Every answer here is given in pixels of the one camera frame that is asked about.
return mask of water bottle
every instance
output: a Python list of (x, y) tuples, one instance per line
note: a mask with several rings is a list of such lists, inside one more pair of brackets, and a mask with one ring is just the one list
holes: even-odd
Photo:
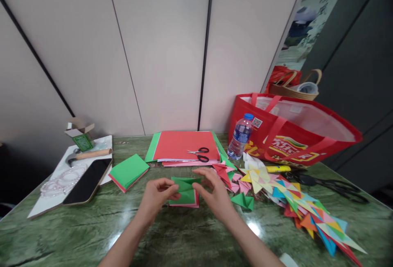
[(231, 159), (240, 159), (244, 152), (244, 146), (250, 139), (253, 128), (251, 126), (254, 116), (252, 114), (244, 114), (244, 118), (236, 123), (233, 132), (232, 141), (228, 147), (228, 156)]

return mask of red tote bag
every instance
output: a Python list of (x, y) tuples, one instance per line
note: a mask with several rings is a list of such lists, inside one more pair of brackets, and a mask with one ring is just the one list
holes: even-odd
[(355, 127), (315, 101), (252, 93), (236, 96), (229, 143), (245, 113), (254, 115), (245, 151), (275, 163), (307, 168), (362, 141)]

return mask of green box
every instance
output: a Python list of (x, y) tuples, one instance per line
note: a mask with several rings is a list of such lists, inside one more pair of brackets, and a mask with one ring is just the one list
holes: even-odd
[(70, 136), (80, 150), (84, 152), (92, 149), (94, 146), (94, 142), (89, 133), (94, 126), (94, 124), (91, 124), (85, 127), (81, 119), (72, 118), (70, 122), (68, 122), (67, 130), (64, 132)]

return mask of bottle cap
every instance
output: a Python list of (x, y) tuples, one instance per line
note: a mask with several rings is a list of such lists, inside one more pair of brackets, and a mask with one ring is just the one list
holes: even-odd
[(244, 114), (244, 118), (246, 120), (252, 120), (254, 118), (254, 116), (252, 114)]

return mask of bag handle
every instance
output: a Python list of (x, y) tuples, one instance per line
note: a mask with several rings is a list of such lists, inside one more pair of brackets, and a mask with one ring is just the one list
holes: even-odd
[(307, 82), (307, 80), (310, 78), (312, 73), (317, 73), (318, 74), (318, 78), (317, 78), (316, 83), (315, 83), (316, 85), (318, 85), (319, 81), (321, 81), (321, 78), (322, 78), (322, 71), (320, 69), (311, 70), (311, 72), (307, 75), (307, 77), (304, 78), (304, 80), (302, 80), (301, 83)]
[[(291, 76), (284, 84), (279, 85), (279, 83), (281, 82), (281, 80), (284, 79), (284, 77), (285, 77), (286, 75), (290, 74), (290, 73), (292, 73), (292, 76)], [(297, 75), (297, 72), (296, 72), (296, 71), (290, 71), (290, 72), (286, 73), (284, 76), (282, 76), (282, 77), (277, 81), (277, 83), (276, 83), (275, 85), (281, 86), (281, 87), (285, 87), (285, 86), (287, 86), (287, 85), (296, 77), (296, 75)]]
[(327, 148), (329, 146), (332, 146), (333, 144), (335, 144), (337, 142), (337, 140), (334, 140), (330, 137), (324, 137), (320, 142), (309, 146), (308, 148), (299, 151), (297, 153), (291, 154), (287, 157), (281, 158), (281, 159), (273, 159), (269, 154), (268, 154), (268, 150), (270, 145), (273, 143), (274, 138), (278, 135), (278, 133), (280, 132), (281, 128), (284, 126), (284, 124), (287, 122), (287, 119), (283, 118), (283, 117), (278, 117), (277, 120), (274, 122), (269, 135), (267, 136), (267, 139), (265, 141), (264, 144), (264, 157), (265, 159), (271, 161), (271, 162), (277, 162), (277, 161), (281, 161), (281, 160), (287, 160), (287, 159), (293, 159), (295, 157), (299, 157), (308, 153), (311, 153), (313, 151), (318, 151), (318, 150), (322, 150), (324, 148)]
[[(280, 101), (282, 96), (276, 95), (272, 98), (270, 101), (269, 105), (266, 107), (265, 112), (270, 112), (275, 105)], [(256, 106), (257, 105), (257, 98), (258, 98), (258, 93), (254, 92), (251, 94), (251, 105)]]

